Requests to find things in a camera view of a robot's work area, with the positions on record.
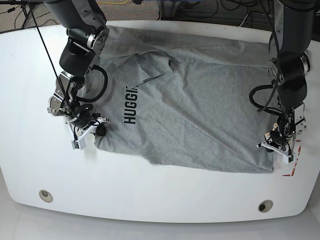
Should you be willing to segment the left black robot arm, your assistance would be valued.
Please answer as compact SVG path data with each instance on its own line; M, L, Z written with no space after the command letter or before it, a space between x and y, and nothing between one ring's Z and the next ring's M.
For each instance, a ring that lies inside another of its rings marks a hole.
M276 56L268 73L272 79L272 94L278 94L280 114L259 146L281 154L288 163L295 159L297 136L306 129L306 74L311 68L306 51L319 6L318 0L275 0L272 16L262 7L271 27L269 43L275 45Z

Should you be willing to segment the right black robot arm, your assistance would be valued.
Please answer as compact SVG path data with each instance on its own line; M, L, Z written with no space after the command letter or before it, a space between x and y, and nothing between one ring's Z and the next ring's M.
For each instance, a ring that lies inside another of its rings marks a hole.
M68 36L59 59L62 72L56 77L56 88L48 103L48 112L66 118L73 133L73 143L79 145L77 130L89 133L101 123L98 113L92 114L93 103L105 92L108 76L96 65L109 35L107 20L95 0L46 0L45 6L66 28ZM93 98L77 95L90 70L103 74L102 90Z

